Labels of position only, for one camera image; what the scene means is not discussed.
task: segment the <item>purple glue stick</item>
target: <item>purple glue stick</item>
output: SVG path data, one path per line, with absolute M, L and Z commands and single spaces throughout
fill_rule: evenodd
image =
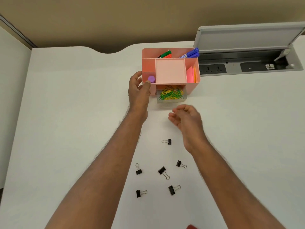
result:
M 152 75 L 148 77 L 148 80 L 149 80 L 152 84 L 154 84 L 154 83 L 156 82 L 155 77 L 152 76 Z

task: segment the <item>pink desk organizer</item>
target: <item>pink desk organizer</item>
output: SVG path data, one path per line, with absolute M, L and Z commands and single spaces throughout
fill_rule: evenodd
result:
M 154 76 L 156 83 L 151 84 L 150 95 L 155 96 L 158 85 L 185 85 L 187 95 L 195 89 L 200 82 L 200 72 L 198 58 L 179 57 L 194 48 L 144 48 L 142 50 L 142 82 L 144 83 L 149 76 Z M 161 54 L 170 50 L 172 58 L 156 59 Z M 196 69 L 197 83 L 188 83 L 186 70 L 190 67 Z

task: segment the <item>pink sticky note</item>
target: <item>pink sticky note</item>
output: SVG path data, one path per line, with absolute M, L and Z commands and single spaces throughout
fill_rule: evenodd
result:
M 186 71 L 186 80 L 188 81 L 188 83 L 193 83 L 194 82 L 194 75 L 193 75 L 193 68 L 192 67 L 190 67 Z

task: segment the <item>binder clip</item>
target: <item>binder clip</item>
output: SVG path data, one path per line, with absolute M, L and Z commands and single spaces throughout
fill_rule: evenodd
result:
M 166 173 L 165 171 L 166 171 L 166 169 L 165 169 L 165 167 L 164 167 L 164 166 L 162 166 L 162 168 L 158 170 L 159 174 L 163 174 L 163 175 L 164 175 L 164 177 L 166 178 L 166 180 L 169 180 L 169 179 L 170 179 L 170 177 L 167 175 L 167 173 Z
M 181 189 L 181 186 L 180 185 L 177 185 L 176 187 L 169 186 L 168 188 L 170 190 L 170 194 L 173 196 L 175 194 L 175 191 Z
M 182 167 L 184 167 L 185 169 L 187 168 L 187 165 L 182 164 L 181 161 L 179 161 L 179 160 L 178 160 L 176 166 L 178 166 L 178 167 L 182 166 Z
M 162 143 L 167 143 L 168 145 L 171 145 L 171 139 L 168 139 L 168 140 L 162 140 Z
M 138 191 L 136 191 L 136 193 L 137 193 L 137 198 L 140 198 L 141 195 L 147 194 L 147 191 L 140 191 L 140 190 L 138 190 Z
M 137 167 L 137 171 L 135 172 L 137 175 L 142 173 L 142 170 L 139 169 L 139 163 L 136 163 L 135 166 Z

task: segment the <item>electrical socket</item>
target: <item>electrical socket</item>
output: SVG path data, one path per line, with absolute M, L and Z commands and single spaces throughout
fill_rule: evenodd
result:
M 205 64 L 199 65 L 199 71 L 201 75 L 212 75 L 227 73 L 226 66 L 224 64 Z

